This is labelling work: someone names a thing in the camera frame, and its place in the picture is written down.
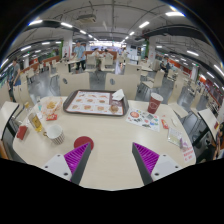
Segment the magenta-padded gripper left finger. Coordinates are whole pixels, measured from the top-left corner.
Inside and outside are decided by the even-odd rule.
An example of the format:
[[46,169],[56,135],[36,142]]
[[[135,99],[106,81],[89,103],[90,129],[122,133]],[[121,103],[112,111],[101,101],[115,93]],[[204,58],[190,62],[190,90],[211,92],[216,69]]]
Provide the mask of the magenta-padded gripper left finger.
[[65,155],[56,154],[42,168],[56,176],[79,184],[90,153],[91,145],[86,143]]

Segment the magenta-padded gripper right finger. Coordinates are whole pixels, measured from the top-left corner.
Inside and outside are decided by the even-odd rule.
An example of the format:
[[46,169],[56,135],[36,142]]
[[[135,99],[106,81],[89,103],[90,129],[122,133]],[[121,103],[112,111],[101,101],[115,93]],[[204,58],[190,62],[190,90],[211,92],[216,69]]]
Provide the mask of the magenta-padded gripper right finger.
[[182,169],[167,154],[159,155],[138,143],[132,145],[132,153],[144,185],[148,185]]

